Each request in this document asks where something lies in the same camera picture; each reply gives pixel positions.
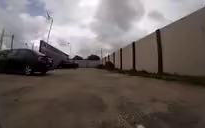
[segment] cloudy sky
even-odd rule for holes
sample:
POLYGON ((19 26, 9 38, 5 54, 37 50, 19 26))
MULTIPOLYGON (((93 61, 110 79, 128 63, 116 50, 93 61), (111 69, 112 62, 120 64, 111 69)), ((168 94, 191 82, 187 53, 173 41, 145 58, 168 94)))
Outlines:
POLYGON ((176 21, 199 8, 205 0, 0 0, 0 33, 4 48, 15 35, 15 47, 27 47, 47 39, 72 56, 111 53, 132 41, 176 21))

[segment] parking lot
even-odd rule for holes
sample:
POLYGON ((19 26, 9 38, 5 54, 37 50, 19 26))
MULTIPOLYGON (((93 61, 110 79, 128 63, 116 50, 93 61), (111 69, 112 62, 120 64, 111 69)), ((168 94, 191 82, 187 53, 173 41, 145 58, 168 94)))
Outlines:
POLYGON ((0 128, 205 128, 205 87, 97 69, 0 74, 0 128))

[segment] car wheel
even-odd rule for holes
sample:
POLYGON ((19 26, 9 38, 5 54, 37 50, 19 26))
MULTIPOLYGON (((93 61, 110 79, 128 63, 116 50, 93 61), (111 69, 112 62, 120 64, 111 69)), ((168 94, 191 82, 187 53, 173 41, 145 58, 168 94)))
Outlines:
POLYGON ((26 66, 25 66, 24 73, 25 73, 25 75, 27 75, 27 76, 30 76, 30 75, 33 74, 33 69, 31 68, 30 65, 26 65, 26 66))

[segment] dark car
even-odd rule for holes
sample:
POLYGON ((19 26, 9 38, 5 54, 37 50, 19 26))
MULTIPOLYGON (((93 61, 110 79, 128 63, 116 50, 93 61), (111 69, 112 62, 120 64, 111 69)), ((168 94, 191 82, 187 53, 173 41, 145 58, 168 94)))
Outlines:
POLYGON ((46 74, 53 67, 53 60, 44 54, 30 49, 13 49, 0 51, 0 73, 34 72, 46 74))
POLYGON ((68 62, 68 61, 62 61, 57 66, 58 69, 71 69, 71 68, 76 69, 78 67, 79 67, 79 65, 77 63, 72 63, 72 62, 68 62))

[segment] tree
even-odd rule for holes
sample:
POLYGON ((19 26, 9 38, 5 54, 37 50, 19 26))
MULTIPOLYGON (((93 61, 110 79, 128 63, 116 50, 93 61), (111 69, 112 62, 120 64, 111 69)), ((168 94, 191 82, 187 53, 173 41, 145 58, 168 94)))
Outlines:
POLYGON ((73 58, 73 60, 83 60, 83 58, 81 57, 81 56, 75 56, 74 58, 73 58))
POLYGON ((87 57, 88 60, 100 60, 100 57, 97 55, 90 55, 87 57))

